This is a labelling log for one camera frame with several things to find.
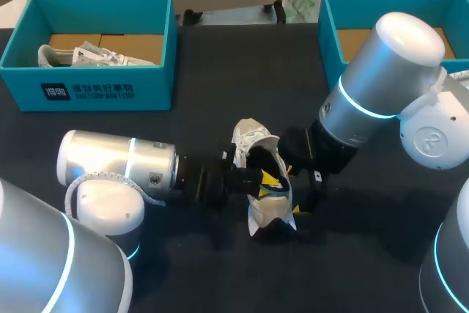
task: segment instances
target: shoe insole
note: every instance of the shoe insole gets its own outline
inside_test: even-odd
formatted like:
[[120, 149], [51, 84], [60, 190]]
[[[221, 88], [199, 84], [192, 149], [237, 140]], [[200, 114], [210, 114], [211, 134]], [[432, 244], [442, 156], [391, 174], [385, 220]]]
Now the shoe insole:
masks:
[[280, 179], [280, 167], [272, 153], [263, 147], [254, 147], [249, 150], [248, 160], [246, 161], [248, 168], [262, 169], [273, 177]]

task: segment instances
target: white sneaker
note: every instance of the white sneaker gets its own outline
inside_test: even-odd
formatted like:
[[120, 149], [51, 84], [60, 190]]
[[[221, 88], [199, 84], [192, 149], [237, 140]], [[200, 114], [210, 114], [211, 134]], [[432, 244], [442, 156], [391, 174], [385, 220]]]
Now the white sneaker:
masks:
[[55, 66], [144, 66], [155, 65], [85, 42], [74, 50], [54, 49], [45, 44], [38, 51], [39, 67]]
[[238, 168], [258, 168], [263, 173], [259, 194], [248, 195], [251, 236], [277, 218], [296, 230], [292, 214], [292, 186], [285, 163], [277, 151], [278, 140], [254, 119], [242, 119], [234, 128], [234, 164]]

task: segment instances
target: black table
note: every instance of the black table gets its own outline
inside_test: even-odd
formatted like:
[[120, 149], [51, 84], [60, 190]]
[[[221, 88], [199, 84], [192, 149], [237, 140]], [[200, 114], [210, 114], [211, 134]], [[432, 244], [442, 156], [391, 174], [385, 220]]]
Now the black table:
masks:
[[[328, 94], [315, 25], [181, 28], [177, 65], [170, 112], [25, 114], [0, 80], [0, 175], [63, 210], [55, 170], [68, 130], [218, 155], [240, 118], [280, 134], [309, 125]], [[314, 216], [296, 217], [296, 235], [250, 239], [244, 197], [221, 216], [148, 208], [130, 311], [423, 312], [418, 269], [468, 176], [469, 163], [414, 163], [396, 120], [330, 179]], [[295, 199], [306, 188], [296, 180]]]

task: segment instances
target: brown cardboard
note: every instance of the brown cardboard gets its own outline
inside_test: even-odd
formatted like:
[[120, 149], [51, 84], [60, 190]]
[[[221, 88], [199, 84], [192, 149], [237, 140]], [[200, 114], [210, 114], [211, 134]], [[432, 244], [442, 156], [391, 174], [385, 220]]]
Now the brown cardboard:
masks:
[[73, 50], [79, 47], [83, 42], [88, 41], [93, 45], [100, 44], [100, 34], [52, 34], [49, 45], [55, 49]]
[[161, 65], [162, 34], [52, 34], [49, 45], [55, 49], [73, 50], [88, 41], [118, 54]]
[[338, 29], [337, 35], [339, 36], [342, 54], [346, 62], [353, 59], [357, 54], [358, 49], [368, 38], [371, 30], [369, 29]]
[[443, 29], [441, 27], [433, 27], [433, 29], [440, 35], [443, 43], [445, 43], [445, 59], [456, 59], [453, 49], [451, 48], [451, 45], [449, 44], [448, 38], [446, 38]]
[[[445, 44], [445, 59], [456, 59], [443, 29], [441, 27], [434, 27], [434, 30], [440, 35]], [[366, 38], [368, 38], [370, 31], [370, 29], [337, 30], [337, 36], [339, 37], [340, 46], [346, 62], [353, 59], [358, 49], [360, 49]]]
[[162, 34], [103, 34], [100, 47], [161, 65], [163, 43]]

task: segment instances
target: teal shoebox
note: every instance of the teal shoebox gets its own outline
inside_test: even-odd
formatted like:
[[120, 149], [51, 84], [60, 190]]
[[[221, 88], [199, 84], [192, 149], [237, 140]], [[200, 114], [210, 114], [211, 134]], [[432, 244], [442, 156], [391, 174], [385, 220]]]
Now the teal shoebox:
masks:
[[393, 11], [442, 29], [456, 58], [445, 59], [444, 68], [449, 73], [469, 70], [469, 0], [321, 0], [318, 37], [331, 89], [349, 63], [338, 30], [372, 29], [381, 16]]
[[[38, 67], [37, 50], [52, 34], [162, 34], [161, 63]], [[21, 111], [169, 110], [176, 50], [172, 0], [29, 0], [0, 75]]]

